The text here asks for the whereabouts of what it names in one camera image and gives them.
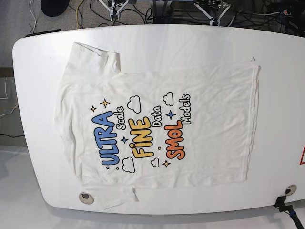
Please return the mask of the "white printed T-shirt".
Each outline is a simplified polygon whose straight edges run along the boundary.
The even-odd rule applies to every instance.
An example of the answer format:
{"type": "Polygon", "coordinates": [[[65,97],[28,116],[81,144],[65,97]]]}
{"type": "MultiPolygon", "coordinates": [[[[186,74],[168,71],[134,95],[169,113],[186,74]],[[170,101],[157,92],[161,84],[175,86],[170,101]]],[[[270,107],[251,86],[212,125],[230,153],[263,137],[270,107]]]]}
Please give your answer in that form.
{"type": "Polygon", "coordinates": [[[54,121],[80,184],[104,209],[139,189],[247,179],[257,120],[256,64],[124,73],[120,57],[75,42],[54,121]]]}

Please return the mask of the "black flat edge device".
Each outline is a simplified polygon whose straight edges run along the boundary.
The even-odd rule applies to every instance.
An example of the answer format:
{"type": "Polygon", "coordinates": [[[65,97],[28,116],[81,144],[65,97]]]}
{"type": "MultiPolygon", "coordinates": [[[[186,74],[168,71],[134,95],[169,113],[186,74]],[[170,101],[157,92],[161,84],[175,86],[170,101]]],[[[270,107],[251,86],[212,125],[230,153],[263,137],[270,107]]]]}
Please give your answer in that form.
{"type": "Polygon", "coordinates": [[[42,31],[42,32],[27,34],[25,36],[25,38],[32,37],[32,36],[37,36],[37,35],[44,35],[44,34],[49,34],[49,33],[55,33],[55,32],[61,32],[61,29],[50,30],[50,31],[42,31]]]}

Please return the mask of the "black round stand base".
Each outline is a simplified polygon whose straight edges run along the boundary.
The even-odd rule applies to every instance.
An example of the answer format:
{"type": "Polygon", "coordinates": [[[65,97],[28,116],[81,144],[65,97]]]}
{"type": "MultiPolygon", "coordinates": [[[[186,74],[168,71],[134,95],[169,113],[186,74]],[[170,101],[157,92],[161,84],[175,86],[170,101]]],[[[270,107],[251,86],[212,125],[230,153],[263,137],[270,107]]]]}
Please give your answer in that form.
{"type": "Polygon", "coordinates": [[[57,17],[65,12],[69,0],[41,0],[41,11],[48,17],[57,17]]]}

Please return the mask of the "black aluminium frame stand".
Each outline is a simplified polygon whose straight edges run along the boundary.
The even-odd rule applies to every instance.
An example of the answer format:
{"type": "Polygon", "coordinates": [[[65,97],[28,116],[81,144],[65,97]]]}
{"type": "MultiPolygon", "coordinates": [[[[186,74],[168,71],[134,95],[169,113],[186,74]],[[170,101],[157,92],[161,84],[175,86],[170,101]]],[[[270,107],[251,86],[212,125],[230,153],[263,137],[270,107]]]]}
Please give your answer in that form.
{"type": "Polygon", "coordinates": [[[170,24],[175,20],[177,0],[150,0],[153,24],[170,24]]]}

